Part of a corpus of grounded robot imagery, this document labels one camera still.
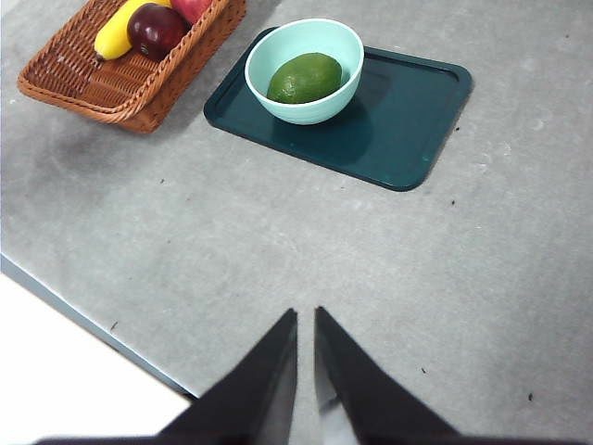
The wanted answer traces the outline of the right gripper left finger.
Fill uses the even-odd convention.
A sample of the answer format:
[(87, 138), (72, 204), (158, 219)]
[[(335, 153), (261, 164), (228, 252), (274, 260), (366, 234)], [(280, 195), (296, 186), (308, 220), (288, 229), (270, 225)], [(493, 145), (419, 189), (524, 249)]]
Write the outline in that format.
[(162, 439), (287, 439), (297, 392), (297, 313), (289, 309)]

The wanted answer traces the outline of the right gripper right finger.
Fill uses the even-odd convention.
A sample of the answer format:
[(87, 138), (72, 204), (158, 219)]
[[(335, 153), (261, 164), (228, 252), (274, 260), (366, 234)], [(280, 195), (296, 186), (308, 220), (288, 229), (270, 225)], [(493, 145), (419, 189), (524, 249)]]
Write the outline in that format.
[(343, 408), (358, 439), (459, 439), (451, 424), (388, 375), (324, 308), (315, 309), (319, 414)]

